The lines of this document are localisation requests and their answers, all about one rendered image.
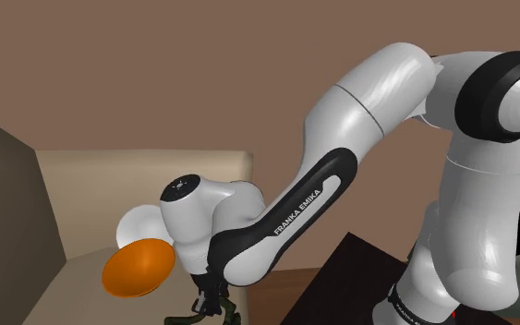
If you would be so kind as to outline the white bowl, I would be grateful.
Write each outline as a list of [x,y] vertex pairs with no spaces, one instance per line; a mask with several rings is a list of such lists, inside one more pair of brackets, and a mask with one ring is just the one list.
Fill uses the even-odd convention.
[[163,222],[159,206],[140,205],[126,212],[120,219],[115,233],[119,248],[150,238],[161,239],[171,246],[174,244],[174,239]]

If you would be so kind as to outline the dark green camouflage object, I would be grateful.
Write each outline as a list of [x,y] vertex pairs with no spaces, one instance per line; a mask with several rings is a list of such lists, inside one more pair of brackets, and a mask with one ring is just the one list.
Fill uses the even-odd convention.
[[[223,325],[241,325],[241,315],[236,311],[236,304],[221,296],[220,307],[224,309]],[[195,314],[188,317],[166,317],[163,325],[195,325],[206,318],[205,315]]]

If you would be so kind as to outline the orange bowl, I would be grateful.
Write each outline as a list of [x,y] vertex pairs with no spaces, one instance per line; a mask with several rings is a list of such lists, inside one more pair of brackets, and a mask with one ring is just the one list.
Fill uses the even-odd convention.
[[175,266],[173,247],[162,239],[134,241],[106,262],[102,272],[105,291],[113,296],[139,297],[157,289]]

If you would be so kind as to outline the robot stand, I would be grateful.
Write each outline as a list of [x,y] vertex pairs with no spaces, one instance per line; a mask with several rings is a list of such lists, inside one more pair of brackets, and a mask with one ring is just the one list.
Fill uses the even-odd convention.
[[406,265],[348,233],[281,325],[373,325],[372,309]]

